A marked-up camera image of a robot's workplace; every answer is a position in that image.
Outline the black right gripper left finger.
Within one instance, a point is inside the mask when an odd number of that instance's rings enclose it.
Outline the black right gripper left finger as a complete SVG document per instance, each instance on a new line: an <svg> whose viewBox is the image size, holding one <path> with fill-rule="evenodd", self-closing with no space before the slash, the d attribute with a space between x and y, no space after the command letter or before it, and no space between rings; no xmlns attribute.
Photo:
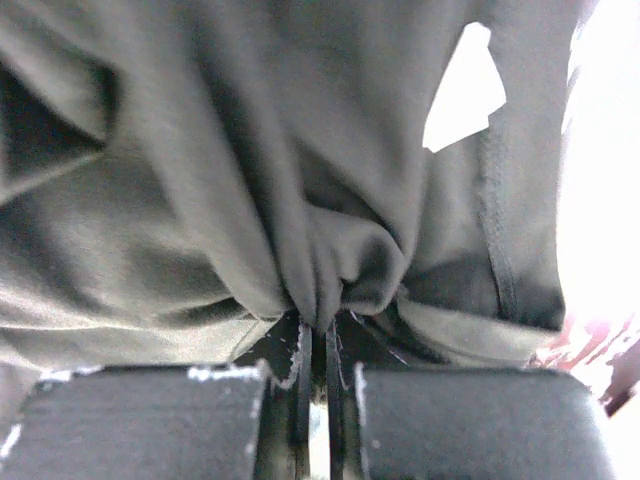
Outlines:
<svg viewBox="0 0 640 480"><path fill-rule="evenodd" d="M5 479L300 479L312 333L294 314L226 365L47 372L1 446Z"/></svg>

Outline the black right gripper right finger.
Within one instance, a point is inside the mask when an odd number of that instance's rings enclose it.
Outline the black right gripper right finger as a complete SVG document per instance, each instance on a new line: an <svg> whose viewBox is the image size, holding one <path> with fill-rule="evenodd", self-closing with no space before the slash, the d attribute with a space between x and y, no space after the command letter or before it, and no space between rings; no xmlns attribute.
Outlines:
<svg viewBox="0 0 640 480"><path fill-rule="evenodd" d="M568 374L431 365L352 314L326 335L334 479L611 479L607 417Z"/></svg>

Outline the black t shirt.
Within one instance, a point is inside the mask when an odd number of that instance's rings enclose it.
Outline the black t shirt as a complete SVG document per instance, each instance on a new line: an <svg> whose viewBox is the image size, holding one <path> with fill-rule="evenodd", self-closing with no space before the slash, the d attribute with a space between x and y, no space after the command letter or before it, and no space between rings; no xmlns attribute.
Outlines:
<svg viewBox="0 0 640 480"><path fill-rule="evenodd" d="M294 310L559 333L581 1L5 1L1 359L226 362Z"/></svg>

